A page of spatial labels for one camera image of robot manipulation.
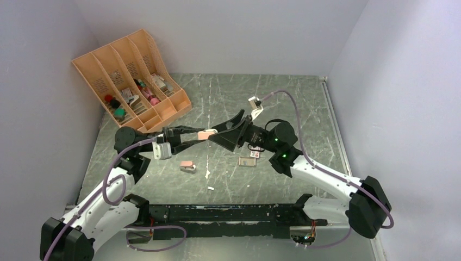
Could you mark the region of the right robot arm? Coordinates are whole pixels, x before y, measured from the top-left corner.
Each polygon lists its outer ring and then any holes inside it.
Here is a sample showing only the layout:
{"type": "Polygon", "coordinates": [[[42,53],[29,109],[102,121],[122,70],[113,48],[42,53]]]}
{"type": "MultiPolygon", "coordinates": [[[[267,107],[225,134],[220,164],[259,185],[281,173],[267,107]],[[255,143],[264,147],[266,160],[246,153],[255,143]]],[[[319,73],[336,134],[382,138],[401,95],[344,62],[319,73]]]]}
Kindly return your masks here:
{"type": "Polygon", "coordinates": [[[390,229],[391,204],[380,184],[371,176],[365,179],[351,177],[324,166],[305,155],[295,144],[298,137],[293,126],[285,120],[272,120],[272,129],[256,126],[251,116],[239,112],[231,120],[214,127],[216,133],[208,137],[229,151],[244,144],[259,147],[273,155],[269,162],[273,169],[290,178],[307,181],[334,196],[331,206],[340,220],[347,220],[359,235],[372,239],[380,229],[390,229]]]}

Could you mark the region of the small staple box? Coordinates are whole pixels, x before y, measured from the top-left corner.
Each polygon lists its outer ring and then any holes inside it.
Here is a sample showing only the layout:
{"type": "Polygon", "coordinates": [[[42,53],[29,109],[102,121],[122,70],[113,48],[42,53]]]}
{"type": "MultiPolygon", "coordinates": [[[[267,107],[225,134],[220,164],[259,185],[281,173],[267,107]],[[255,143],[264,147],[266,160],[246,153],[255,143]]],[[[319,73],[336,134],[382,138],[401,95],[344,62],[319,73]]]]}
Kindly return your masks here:
{"type": "Polygon", "coordinates": [[[250,157],[259,159],[261,154],[260,147],[252,147],[250,146],[250,157]]]}

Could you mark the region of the cardboard staple tray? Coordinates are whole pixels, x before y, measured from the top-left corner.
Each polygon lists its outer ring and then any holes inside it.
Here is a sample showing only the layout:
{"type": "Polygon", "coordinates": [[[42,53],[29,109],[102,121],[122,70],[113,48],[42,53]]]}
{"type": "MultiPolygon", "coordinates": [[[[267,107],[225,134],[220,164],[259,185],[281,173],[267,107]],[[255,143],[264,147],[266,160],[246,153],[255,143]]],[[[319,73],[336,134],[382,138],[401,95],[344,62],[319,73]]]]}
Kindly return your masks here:
{"type": "Polygon", "coordinates": [[[238,165],[241,167],[256,167],[257,159],[253,157],[239,157],[238,165]]]}

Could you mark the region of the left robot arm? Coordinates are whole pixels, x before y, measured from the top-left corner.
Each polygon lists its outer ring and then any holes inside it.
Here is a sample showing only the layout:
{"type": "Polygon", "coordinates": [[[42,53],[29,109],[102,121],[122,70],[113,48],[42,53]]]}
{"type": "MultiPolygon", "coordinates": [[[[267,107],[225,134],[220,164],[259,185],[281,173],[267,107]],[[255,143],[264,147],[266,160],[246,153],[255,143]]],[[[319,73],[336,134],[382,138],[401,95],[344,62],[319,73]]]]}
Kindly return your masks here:
{"type": "Polygon", "coordinates": [[[151,162],[142,153],[153,152],[156,160],[169,159],[216,133],[216,129],[188,126],[153,133],[120,128],[115,134],[117,155],[100,184],[61,218],[51,217],[43,224],[40,259],[92,260],[121,229],[150,222],[149,201],[129,193],[151,162]]]}

